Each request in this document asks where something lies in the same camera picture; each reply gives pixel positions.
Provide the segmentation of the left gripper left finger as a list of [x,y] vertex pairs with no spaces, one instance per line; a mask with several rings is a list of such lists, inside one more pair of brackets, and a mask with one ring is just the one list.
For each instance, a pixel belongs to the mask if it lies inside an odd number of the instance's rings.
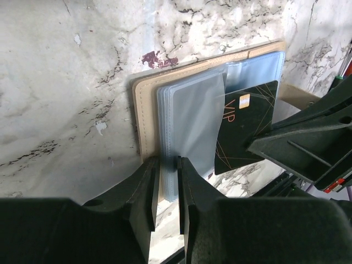
[[1,263],[147,263],[160,162],[79,205],[67,198],[1,199]]

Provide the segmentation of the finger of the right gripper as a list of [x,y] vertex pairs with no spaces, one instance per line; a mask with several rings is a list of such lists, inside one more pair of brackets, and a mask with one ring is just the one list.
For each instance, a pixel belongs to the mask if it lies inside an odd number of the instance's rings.
[[351,77],[256,136],[247,149],[318,190],[351,186]]

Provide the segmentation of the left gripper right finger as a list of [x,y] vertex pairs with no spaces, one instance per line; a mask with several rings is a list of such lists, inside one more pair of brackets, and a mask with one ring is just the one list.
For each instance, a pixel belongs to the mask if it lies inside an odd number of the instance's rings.
[[351,203],[229,198],[178,157],[186,263],[351,263]]

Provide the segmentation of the black VIP credit card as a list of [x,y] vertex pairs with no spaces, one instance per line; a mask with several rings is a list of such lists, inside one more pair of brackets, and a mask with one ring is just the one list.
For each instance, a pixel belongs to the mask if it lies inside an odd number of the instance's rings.
[[216,175],[263,160],[247,148],[253,137],[270,131],[277,88],[275,80],[225,95],[214,159]]

